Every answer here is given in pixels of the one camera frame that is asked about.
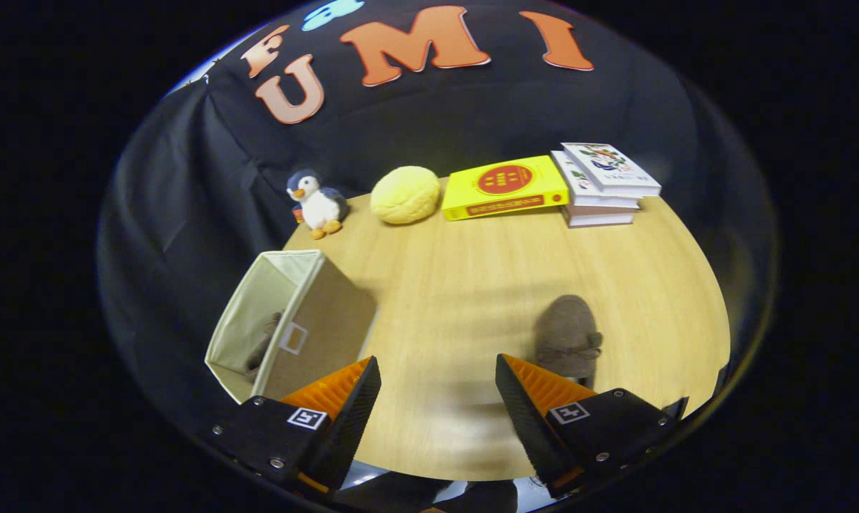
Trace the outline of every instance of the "orange foam letter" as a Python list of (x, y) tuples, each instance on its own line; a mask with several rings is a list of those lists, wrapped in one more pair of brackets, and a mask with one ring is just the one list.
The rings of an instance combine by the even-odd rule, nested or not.
[(591, 71), (595, 68), (595, 65), (582, 55), (582, 50), (572, 37), (572, 25), (568, 22), (530, 11), (521, 11), (520, 14), (533, 21), (537, 30), (540, 30), (543, 42), (546, 43), (547, 52), (543, 54), (543, 60), (547, 64), (580, 71)]
[(277, 50), (283, 38), (280, 38), (279, 33), (289, 29), (289, 25), (279, 26), (269, 33), (266, 38), (261, 39), (252, 48), (242, 54), (242, 58), (249, 63), (249, 78), (255, 78), (265, 66), (269, 65), (280, 53)]
[(280, 77), (267, 79), (267, 82), (261, 84), (261, 87), (255, 91), (255, 96), (264, 101), (270, 113), (281, 123), (292, 125), (306, 120), (318, 113), (318, 109), (324, 103), (324, 89), (309, 62), (312, 62), (311, 54), (290, 62), (284, 69), (284, 73), (296, 76), (302, 91), (306, 94), (301, 104), (290, 105), (287, 97), (280, 90)]
[(457, 6), (426, 7), (416, 14), (410, 33), (371, 22), (345, 33), (341, 42), (352, 43), (359, 52), (366, 69), (363, 85), (367, 87), (393, 81), (403, 74), (400, 68), (388, 65), (386, 56), (410, 71), (423, 71), (429, 45), (436, 48), (432, 63), (438, 68), (479, 66), (490, 58), (471, 38), (464, 25), (465, 12), (468, 10)]

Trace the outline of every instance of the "black cloth backdrop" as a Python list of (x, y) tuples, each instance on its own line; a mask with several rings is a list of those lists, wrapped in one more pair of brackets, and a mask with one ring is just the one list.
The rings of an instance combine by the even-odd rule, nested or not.
[[(719, 281), (734, 272), (730, 244), (754, 270), (724, 289), (742, 301), (738, 361), (768, 291), (774, 224), (758, 168), (722, 114), (686, 79), (592, 19), (542, 1), (461, 2), (477, 46), (492, 61), (364, 87), (364, 67), (342, 33), (371, 21), (409, 31), (416, 13), (444, 4), (371, 1), (318, 29), (299, 30), (309, 4), (263, 26), (206, 79), (161, 100), (124, 149), (101, 211), (101, 300), (119, 351), (158, 408), (198, 431), (234, 407), (203, 358), (220, 313), (262, 251), (296, 228), (286, 195), (303, 168), (348, 197), (384, 173), (420, 165), (439, 176), (484, 163), (546, 155), (564, 140), (612, 143), (664, 185)], [(546, 64), (546, 45), (520, 10), (570, 22), (594, 71)], [(281, 25), (279, 56), (256, 78), (240, 56)], [(325, 101), (302, 123), (275, 120), (255, 97), (282, 75), (290, 103), (302, 89), (283, 68), (312, 54)], [(430, 49), (429, 59), (435, 51)], [(722, 234), (735, 234), (723, 237)]]

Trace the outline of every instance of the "yellow book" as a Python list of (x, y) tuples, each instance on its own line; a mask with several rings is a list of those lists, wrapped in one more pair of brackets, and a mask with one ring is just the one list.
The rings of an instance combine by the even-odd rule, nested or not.
[(567, 204), (569, 186), (549, 155), (452, 172), (442, 200), (448, 221)]

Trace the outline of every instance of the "penguin plush toy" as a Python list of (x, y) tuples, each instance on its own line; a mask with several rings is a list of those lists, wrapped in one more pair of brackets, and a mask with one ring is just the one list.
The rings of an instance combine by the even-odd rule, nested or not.
[(287, 194), (302, 207), (302, 220), (312, 228), (312, 238), (319, 239), (341, 229), (341, 221), (350, 212), (340, 192), (322, 187), (322, 178), (312, 170), (293, 173), (287, 181)]

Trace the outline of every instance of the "black background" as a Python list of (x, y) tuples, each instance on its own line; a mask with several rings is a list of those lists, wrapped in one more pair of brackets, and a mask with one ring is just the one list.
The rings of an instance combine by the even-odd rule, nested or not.
[[(101, 196), (143, 116), (289, 7), (0, 4), (0, 510), (290, 510), (146, 403), (93, 273)], [(576, 7), (729, 115), (785, 244), (776, 318), (743, 383), (585, 510), (859, 511), (859, 6)]]

